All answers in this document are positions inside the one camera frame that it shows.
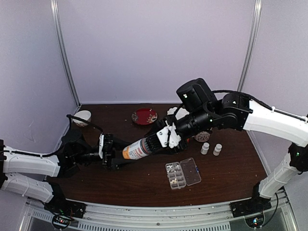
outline wooden table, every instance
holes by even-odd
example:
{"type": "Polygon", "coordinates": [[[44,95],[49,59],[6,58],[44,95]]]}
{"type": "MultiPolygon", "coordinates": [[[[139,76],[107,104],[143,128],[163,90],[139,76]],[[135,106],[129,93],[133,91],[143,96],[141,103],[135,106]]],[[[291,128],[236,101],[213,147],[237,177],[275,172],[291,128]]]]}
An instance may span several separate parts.
{"type": "MultiPolygon", "coordinates": [[[[92,113],[92,122],[105,133],[134,142],[144,136],[151,126],[139,126],[131,121],[136,109],[151,107],[159,118],[166,115],[171,104],[83,105],[92,113]]],[[[99,131],[82,128],[87,142],[95,145],[99,131]]],[[[52,179],[61,185],[69,199],[125,206],[203,205],[251,196],[253,186],[266,173],[245,131],[213,130],[210,150],[201,155],[202,143],[191,139],[188,150],[175,155],[152,155],[127,165],[118,171],[103,169],[100,163],[88,167],[69,179],[52,179]],[[219,156],[212,154],[216,143],[223,148],[219,156]],[[202,181],[180,190],[170,188],[165,164],[193,157],[202,181]]]]}

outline red bowl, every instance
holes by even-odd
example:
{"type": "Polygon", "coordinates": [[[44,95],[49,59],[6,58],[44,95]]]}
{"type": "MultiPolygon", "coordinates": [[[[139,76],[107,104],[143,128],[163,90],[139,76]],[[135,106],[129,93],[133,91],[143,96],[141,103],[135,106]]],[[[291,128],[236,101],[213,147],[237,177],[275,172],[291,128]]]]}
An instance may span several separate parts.
{"type": "Polygon", "coordinates": [[[139,125],[148,125],[157,120],[157,113],[152,108],[140,108],[131,115],[131,119],[139,125]]]}

